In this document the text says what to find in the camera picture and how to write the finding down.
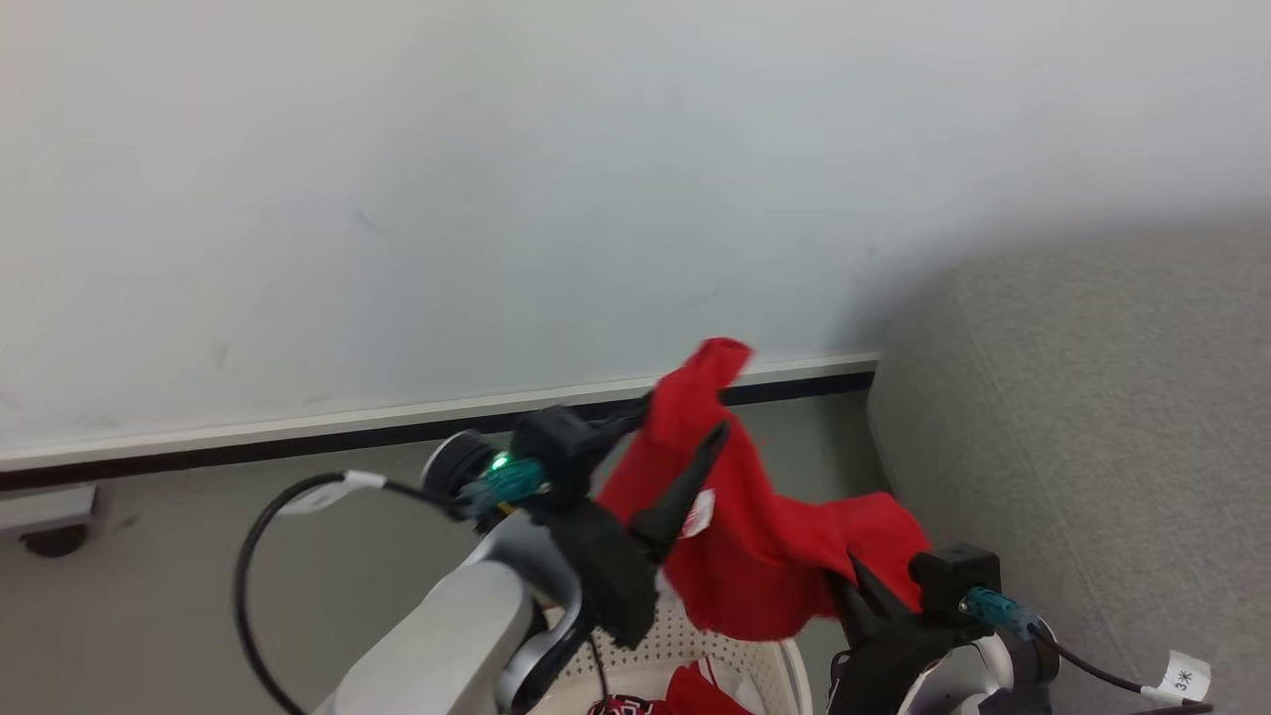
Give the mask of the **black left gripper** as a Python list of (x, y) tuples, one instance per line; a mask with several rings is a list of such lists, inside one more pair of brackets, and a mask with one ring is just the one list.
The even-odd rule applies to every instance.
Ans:
[[(646, 392), (588, 425), (608, 442), (619, 442), (644, 424), (652, 398)], [(680, 538), (730, 431), (727, 420), (709, 431), (688, 467), (662, 495), (630, 517), (630, 533), (594, 500), (544, 516), (555, 547), (578, 579), (594, 626), (608, 632), (616, 646), (639, 646), (652, 629), (658, 602), (655, 564), (663, 564)]]

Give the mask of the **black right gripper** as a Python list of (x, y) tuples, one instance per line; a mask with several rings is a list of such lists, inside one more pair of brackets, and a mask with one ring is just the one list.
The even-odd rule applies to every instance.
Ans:
[(864, 563), (849, 556), (855, 584), (829, 573), (829, 592), (848, 650), (830, 669), (829, 714), (899, 714), (918, 676), (972, 643), (972, 626), (923, 613), (907, 615), (899, 598)]

